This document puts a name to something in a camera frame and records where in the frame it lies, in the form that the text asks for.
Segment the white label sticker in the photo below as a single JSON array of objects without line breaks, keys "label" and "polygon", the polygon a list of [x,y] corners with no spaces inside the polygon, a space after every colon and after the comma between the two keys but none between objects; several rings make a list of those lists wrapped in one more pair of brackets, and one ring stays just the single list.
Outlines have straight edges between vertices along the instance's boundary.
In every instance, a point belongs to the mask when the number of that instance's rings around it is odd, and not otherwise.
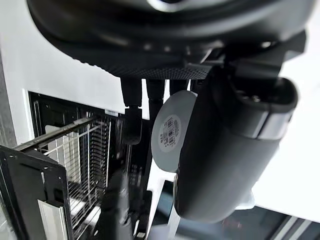
[{"label": "white label sticker", "polygon": [[161,124],[158,143],[160,149],[168,153],[175,149],[181,135],[181,120],[177,115],[168,116]]}]

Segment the white wall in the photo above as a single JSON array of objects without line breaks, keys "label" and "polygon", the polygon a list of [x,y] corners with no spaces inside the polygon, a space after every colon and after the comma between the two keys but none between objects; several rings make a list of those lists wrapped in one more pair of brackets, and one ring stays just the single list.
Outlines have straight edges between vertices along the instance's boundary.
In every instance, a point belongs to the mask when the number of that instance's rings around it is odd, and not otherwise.
[{"label": "white wall", "polygon": [[[320,8],[308,25],[306,53],[284,64],[300,103],[282,141],[253,188],[264,208],[320,222]],[[0,0],[0,47],[17,142],[32,138],[23,91],[124,112],[119,79],[61,53],[34,26],[25,0]],[[148,99],[143,89],[143,117]]]},{"label": "white wall", "polygon": [[[120,80],[53,47],[36,29],[25,0],[0,0],[0,47],[18,144],[33,136],[23,90],[124,113]],[[146,94],[142,105],[149,118]]]}]

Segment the black mesh grille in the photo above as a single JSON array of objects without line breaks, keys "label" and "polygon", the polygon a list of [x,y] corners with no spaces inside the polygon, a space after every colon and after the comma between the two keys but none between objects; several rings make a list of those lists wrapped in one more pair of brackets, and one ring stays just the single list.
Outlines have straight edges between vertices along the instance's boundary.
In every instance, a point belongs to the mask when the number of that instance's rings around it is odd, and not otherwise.
[{"label": "black mesh grille", "polygon": [[205,79],[209,69],[206,68],[160,68],[138,69],[123,66],[110,66],[105,70],[120,78],[138,79],[175,79],[175,80],[201,80]]}]

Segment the dishwasher rack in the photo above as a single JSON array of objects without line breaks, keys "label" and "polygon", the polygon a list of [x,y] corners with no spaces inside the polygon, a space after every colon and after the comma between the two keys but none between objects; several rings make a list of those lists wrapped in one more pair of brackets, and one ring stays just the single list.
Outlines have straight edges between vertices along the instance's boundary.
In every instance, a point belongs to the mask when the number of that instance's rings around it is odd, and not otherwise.
[{"label": "dishwasher rack", "polygon": [[[26,149],[35,149],[65,167],[75,240],[90,225],[94,228],[97,223],[101,213],[100,202],[109,178],[111,121],[106,116],[88,117],[75,121],[72,129],[69,126],[58,128],[47,125],[46,134],[36,138],[36,142],[30,141],[16,149],[23,149],[24,152]],[[117,120],[116,127],[121,126]]]}]

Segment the metal wire rack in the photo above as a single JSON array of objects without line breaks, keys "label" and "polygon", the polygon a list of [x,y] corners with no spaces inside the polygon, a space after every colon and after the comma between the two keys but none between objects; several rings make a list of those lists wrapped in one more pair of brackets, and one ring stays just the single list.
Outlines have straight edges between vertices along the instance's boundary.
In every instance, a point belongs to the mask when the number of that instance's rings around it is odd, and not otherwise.
[{"label": "metal wire rack", "polygon": [[[57,129],[45,126],[46,134]],[[66,169],[75,240],[100,215],[100,201],[108,185],[110,130],[111,121],[105,117],[37,148]]]}]

